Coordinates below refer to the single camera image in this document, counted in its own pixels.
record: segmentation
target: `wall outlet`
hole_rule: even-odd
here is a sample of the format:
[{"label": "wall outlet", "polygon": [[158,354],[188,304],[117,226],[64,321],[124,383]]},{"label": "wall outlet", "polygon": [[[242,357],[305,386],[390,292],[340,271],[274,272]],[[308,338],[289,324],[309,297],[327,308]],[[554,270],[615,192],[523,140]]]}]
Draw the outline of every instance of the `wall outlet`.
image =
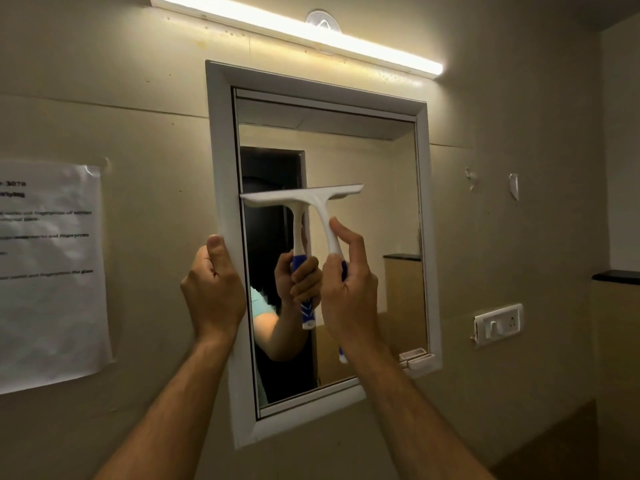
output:
[{"label": "wall outlet", "polygon": [[498,308],[475,317],[474,336],[476,348],[490,345],[522,331],[524,325],[524,307],[517,305]]}]

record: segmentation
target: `light fixture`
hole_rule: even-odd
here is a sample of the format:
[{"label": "light fixture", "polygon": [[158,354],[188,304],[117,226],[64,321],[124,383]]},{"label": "light fixture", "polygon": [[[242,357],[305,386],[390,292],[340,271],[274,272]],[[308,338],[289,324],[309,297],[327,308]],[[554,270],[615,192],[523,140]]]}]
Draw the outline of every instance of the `light fixture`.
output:
[{"label": "light fixture", "polygon": [[158,8],[197,16],[403,72],[436,78],[442,64],[231,0],[151,0]]}]

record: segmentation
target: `mirror frame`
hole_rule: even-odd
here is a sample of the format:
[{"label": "mirror frame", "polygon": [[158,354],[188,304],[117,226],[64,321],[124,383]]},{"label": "mirror frame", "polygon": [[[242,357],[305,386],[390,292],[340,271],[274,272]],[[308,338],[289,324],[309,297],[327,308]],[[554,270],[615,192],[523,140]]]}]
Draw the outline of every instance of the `mirror frame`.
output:
[{"label": "mirror frame", "polygon": [[[412,378],[417,378],[441,369],[442,337],[431,204],[427,104],[213,61],[206,61],[205,69],[218,233],[225,237],[229,254],[245,289],[248,270],[244,259],[244,209],[239,197],[241,177],[236,96],[408,121],[415,125],[429,356],[428,360],[422,361],[419,370],[405,371]],[[251,301],[248,293],[247,300],[249,310]],[[236,449],[340,410],[365,397],[358,379],[351,378],[260,410],[255,393],[257,380],[253,373],[252,333],[247,313],[228,361],[231,423]]]}]

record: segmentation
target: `hand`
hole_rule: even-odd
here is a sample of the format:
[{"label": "hand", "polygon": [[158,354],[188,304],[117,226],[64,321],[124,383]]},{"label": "hand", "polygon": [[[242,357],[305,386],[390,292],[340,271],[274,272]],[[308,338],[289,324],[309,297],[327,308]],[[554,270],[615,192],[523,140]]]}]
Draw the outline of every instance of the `hand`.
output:
[{"label": "hand", "polygon": [[318,267],[318,259],[314,256],[307,258],[304,263],[291,273],[293,251],[280,255],[274,271],[278,296],[283,305],[300,307],[308,299],[313,300],[314,308],[320,304],[320,288],[322,286],[322,271]]},{"label": "hand", "polygon": [[361,235],[335,217],[332,231],[349,245],[347,279],[342,281],[342,258],[329,254],[322,284],[324,324],[347,358],[363,349],[385,348],[378,326],[378,279],[371,273]]},{"label": "hand", "polygon": [[212,235],[198,250],[180,288],[196,339],[222,339],[233,345],[246,311],[246,294],[222,237]]}]

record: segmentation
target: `dark doorway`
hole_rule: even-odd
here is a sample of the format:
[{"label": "dark doorway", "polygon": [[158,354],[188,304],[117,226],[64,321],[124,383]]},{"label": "dark doorway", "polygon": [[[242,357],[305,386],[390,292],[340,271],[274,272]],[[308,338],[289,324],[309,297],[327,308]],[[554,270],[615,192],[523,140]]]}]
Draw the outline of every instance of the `dark doorway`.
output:
[{"label": "dark doorway", "polygon": [[[243,192],[303,188],[301,152],[267,148],[240,148]],[[273,270],[282,253],[293,249],[293,214],[284,206],[244,207],[249,283],[278,312],[281,300]],[[312,334],[302,352],[288,362],[274,362],[260,347],[256,363],[269,403],[316,387]]]}]

